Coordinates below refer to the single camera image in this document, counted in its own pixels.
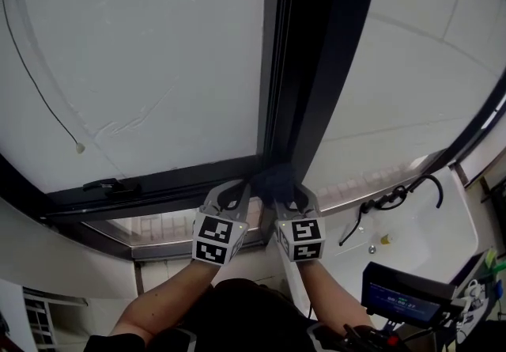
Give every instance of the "sink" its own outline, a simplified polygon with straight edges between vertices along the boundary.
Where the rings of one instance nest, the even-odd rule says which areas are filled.
[[[424,181],[404,204],[390,211],[373,210],[362,216],[361,228],[342,247],[338,242],[351,230],[358,207],[326,217],[327,239],[321,263],[357,300],[361,299],[362,271],[370,261],[439,282],[450,282],[478,250],[478,236],[463,198],[462,184],[445,168],[434,176],[444,189],[436,208],[438,191]],[[391,243],[381,244],[388,235]],[[376,253],[369,253],[374,244]],[[290,263],[277,243],[290,292],[297,308],[307,315],[309,299],[295,263]],[[373,316],[382,327],[387,320]]]

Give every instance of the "faucet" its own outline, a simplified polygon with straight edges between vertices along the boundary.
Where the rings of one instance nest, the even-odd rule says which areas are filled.
[[[410,193],[413,193],[414,190],[426,179],[431,180],[434,182],[437,186],[437,190],[440,193],[440,198],[437,201],[436,208],[439,209],[441,207],[441,204],[443,204],[443,187],[441,186],[441,182],[432,175],[420,175],[410,186],[408,186],[407,191]]]
[[[368,202],[363,202],[358,209],[358,218],[357,218],[357,222],[355,223],[355,226],[350,231],[350,233],[346,237],[344,237],[344,239],[339,241],[339,246],[341,247],[348,240],[348,238],[350,238],[353,235],[353,233],[355,233],[355,231],[357,230],[358,226],[361,223],[362,214],[367,214],[373,208],[377,209],[377,210],[386,211],[386,210],[393,210],[393,209],[399,207],[406,200],[408,192],[413,193],[414,190],[418,186],[420,186],[420,184],[426,179],[431,180],[437,186],[437,190],[438,190],[440,196],[439,196],[439,199],[437,200],[436,208],[439,209],[441,207],[441,204],[443,203],[443,197],[444,197],[443,186],[441,186],[441,182],[433,175],[420,175],[407,188],[404,185],[400,184],[389,195],[383,195],[383,196],[381,196],[381,198],[379,200],[371,199]],[[385,207],[385,204],[387,202],[393,203],[397,199],[401,199],[401,201],[398,202],[397,204],[394,204],[393,206]]]

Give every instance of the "red button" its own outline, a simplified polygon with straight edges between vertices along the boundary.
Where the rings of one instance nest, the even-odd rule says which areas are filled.
[[[390,336],[387,339],[388,346],[396,346],[398,344],[398,337],[396,336]]]

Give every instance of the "person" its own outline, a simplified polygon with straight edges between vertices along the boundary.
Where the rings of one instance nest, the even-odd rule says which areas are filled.
[[[321,339],[342,339],[345,324],[372,327],[365,309],[319,261],[297,266],[320,324],[278,291],[252,281],[229,279],[213,288],[220,267],[192,260],[132,301],[108,337],[90,337],[85,352],[307,351],[318,350]],[[318,328],[321,334],[313,331]]]

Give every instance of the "green object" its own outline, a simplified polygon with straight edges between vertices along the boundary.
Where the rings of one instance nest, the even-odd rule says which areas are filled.
[[[485,264],[490,269],[496,260],[497,251],[494,248],[490,248],[485,258]]]
[[[496,273],[499,273],[501,272],[502,270],[506,269],[506,261],[504,262],[501,262],[499,263],[499,265],[495,266],[493,269],[492,269],[492,273],[493,274],[496,274]]]

